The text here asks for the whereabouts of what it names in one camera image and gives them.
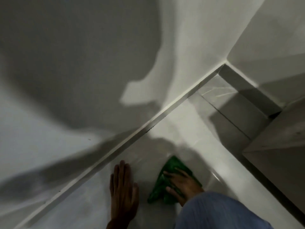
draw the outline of green cloth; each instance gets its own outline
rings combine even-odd
[[[185,171],[200,185],[200,187],[202,187],[202,184],[194,177],[193,172],[186,165],[184,165],[183,162],[180,161],[176,156],[172,156],[165,163],[159,173],[155,186],[147,199],[147,202],[149,204],[155,202],[160,198],[163,199],[165,204],[175,204],[177,202],[177,199],[166,191],[165,188],[167,186],[173,188],[181,197],[184,197],[181,191],[170,182],[168,177],[163,174],[163,171],[167,171],[168,173],[180,174],[180,172],[176,168]]]

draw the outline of human hand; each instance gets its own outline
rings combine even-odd
[[[184,194],[185,197],[184,198],[181,197],[173,188],[170,187],[166,187],[166,191],[169,192],[174,197],[176,197],[181,206],[184,206],[184,204],[188,200],[200,194],[204,190],[185,171],[180,169],[177,170],[181,174],[168,173],[166,171],[164,171],[164,174],[170,177],[171,183],[174,184]]]
[[[111,220],[125,224],[135,217],[139,206],[139,187],[131,181],[131,168],[124,161],[114,167],[110,176]]]

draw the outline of green microfiber cloth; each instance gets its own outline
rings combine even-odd
[[[172,156],[165,163],[165,165],[161,169],[161,172],[159,173],[155,186],[147,199],[147,202],[149,204],[155,202],[156,200],[158,200],[160,198],[163,199],[165,204],[177,203],[177,199],[166,191],[165,188],[167,186],[173,188],[181,197],[184,197],[184,195],[181,193],[181,191],[170,182],[168,177],[166,177],[163,174],[163,171],[167,171],[168,173],[180,174],[180,172],[176,168],[185,171],[189,176],[191,176],[200,185],[200,187],[202,187],[202,184],[197,180],[197,178],[194,177],[193,172],[188,167],[186,167],[186,165],[184,165],[183,162],[180,161],[176,156]]]

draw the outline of hand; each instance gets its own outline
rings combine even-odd
[[[127,223],[135,217],[139,206],[139,187],[131,181],[131,169],[124,161],[114,167],[110,176],[111,220]]]
[[[166,191],[176,197],[181,206],[184,206],[188,200],[200,194],[204,190],[186,172],[180,169],[177,170],[181,173],[181,175],[177,173],[168,173],[166,171],[164,171],[164,174],[170,176],[171,183],[174,184],[185,197],[181,197],[173,188],[170,187],[166,187]]]

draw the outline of white floor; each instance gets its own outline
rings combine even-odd
[[[139,211],[129,228],[172,228],[179,207],[149,205],[146,200],[162,165],[173,154],[193,170],[206,190],[238,199],[275,229],[303,228],[228,151],[240,153],[252,134],[245,134],[225,116],[195,93],[31,228],[105,228],[110,216],[109,177],[121,159],[130,163],[140,187]]]

